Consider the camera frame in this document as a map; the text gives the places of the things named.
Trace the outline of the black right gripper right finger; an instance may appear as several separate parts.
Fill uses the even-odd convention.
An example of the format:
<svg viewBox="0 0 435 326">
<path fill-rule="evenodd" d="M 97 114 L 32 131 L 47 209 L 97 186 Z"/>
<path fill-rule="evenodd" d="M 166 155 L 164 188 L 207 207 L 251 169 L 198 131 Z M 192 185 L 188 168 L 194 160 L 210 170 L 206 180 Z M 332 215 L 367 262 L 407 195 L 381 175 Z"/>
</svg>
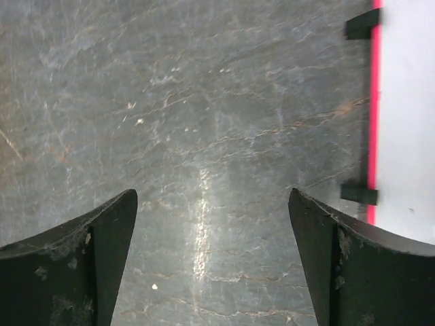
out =
<svg viewBox="0 0 435 326">
<path fill-rule="evenodd" d="M 318 325 L 433 325 L 434 245 L 292 189 L 288 208 Z"/>
</svg>

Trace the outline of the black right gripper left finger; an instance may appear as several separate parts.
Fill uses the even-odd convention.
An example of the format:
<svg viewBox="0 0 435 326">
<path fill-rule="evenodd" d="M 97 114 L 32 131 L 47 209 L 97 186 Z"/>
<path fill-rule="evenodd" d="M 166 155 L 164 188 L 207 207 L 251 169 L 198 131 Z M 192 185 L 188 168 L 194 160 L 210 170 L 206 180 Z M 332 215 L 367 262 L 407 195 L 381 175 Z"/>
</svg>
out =
<svg viewBox="0 0 435 326">
<path fill-rule="evenodd" d="M 137 216 L 128 189 L 1 247 L 2 325 L 110 325 Z"/>
</svg>

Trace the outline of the pink framed whiteboard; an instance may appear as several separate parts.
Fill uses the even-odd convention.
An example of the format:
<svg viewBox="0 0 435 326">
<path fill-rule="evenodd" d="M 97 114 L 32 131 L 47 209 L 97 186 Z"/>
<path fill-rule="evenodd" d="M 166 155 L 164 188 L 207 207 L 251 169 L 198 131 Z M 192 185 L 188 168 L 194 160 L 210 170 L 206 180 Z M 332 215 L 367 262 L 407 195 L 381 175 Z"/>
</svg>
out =
<svg viewBox="0 0 435 326">
<path fill-rule="evenodd" d="M 368 222 L 434 242 L 434 2 L 375 1 Z"/>
</svg>

